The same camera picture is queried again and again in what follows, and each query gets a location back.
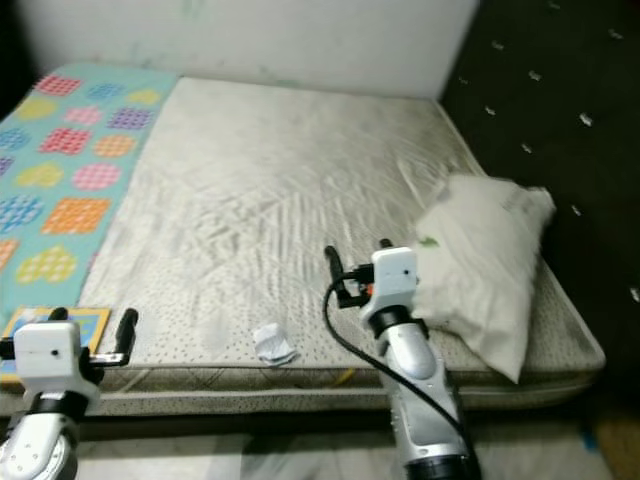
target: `floor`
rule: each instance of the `floor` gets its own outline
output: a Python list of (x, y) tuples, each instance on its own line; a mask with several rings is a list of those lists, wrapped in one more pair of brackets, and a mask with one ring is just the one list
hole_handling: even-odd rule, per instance
[[(475, 430), (484, 480), (613, 480), (577, 424)], [(200, 436), (84, 442), (79, 479), (391, 480), (404, 478), (391, 434)]]

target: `white wall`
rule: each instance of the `white wall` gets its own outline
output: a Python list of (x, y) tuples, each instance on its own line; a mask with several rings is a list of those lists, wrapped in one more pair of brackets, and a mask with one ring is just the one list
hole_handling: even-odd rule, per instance
[(20, 0), (43, 72), (82, 60), (438, 97), (479, 0)]

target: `crumpled paper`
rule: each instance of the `crumpled paper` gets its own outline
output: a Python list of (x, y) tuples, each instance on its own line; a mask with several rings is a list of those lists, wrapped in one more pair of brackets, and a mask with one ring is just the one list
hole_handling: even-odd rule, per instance
[(271, 367), (289, 363), (298, 352), (287, 340), (287, 334), (277, 323), (270, 323), (253, 332), (258, 358)]

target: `bed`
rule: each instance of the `bed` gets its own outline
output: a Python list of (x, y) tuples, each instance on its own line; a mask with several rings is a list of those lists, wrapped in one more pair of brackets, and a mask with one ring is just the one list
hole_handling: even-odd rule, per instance
[[(483, 175), (433, 101), (181, 78), (78, 302), (141, 315), (131, 364), (108, 371), (97, 413), (386, 408), (377, 373), (324, 330), (323, 248), (355, 264), (380, 238), (410, 242), (424, 198), (452, 171)], [(550, 405), (597, 378), (604, 354), (544, 263), (534, 305), (519, 385), (432, 332), (466, 408)], [(373, 351), (356, 312), (335, 315)], [(270, 322), (300, 354), (279, 368), (253, 349), (252, 332)], [(0, 414), (21, 406), (19, 392), (0, 392)]]

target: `pillowcase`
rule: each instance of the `pillowcase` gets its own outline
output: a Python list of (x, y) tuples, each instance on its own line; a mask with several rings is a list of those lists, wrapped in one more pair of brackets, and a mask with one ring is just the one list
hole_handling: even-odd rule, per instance
[(515, 383), (527, 350), (540, 237), (554, 211), (545, 189), (452, 175), (416, 225), (414, 317), (459, 335)]

